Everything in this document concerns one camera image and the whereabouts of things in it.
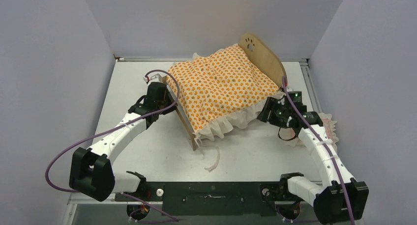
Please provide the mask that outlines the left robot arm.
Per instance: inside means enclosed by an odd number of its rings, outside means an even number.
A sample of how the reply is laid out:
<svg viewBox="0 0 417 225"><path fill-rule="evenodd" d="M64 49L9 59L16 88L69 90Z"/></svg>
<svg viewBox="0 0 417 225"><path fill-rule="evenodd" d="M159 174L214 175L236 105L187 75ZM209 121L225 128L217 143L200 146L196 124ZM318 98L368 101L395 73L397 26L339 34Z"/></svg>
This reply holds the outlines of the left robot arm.
<svg viewBox="0 0 417 225"><path fill-rule="evenodd" d="M122 120L103 138L88 148L78 148L72 155L69 187L97 201L113 193L127 193L142 200L147 193L145 177L137 172L115 173L112 165L122 151L160 114L176 109L166 84L149 82L146 95L132 105Z"/></svg>

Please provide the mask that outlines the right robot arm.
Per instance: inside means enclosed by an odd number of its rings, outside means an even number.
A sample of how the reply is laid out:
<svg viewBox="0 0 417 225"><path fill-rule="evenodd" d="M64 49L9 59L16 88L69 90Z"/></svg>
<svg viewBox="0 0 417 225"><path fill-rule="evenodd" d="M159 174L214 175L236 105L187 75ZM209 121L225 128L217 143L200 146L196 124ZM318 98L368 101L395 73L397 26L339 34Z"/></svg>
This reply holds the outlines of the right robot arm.
<svg viewBox="0 0 417 225"><path fill-rule="evenodd" d="M317 112L307 111L300 91L285 92L282 98L269 97L257 116L279 129L292 129L306 147L322 184L299 172L281 175L278 193L283 199L298 197L313 207L317 220L334 224L362 219L369 189L346 169L332 147L324 122Z"/></svg>

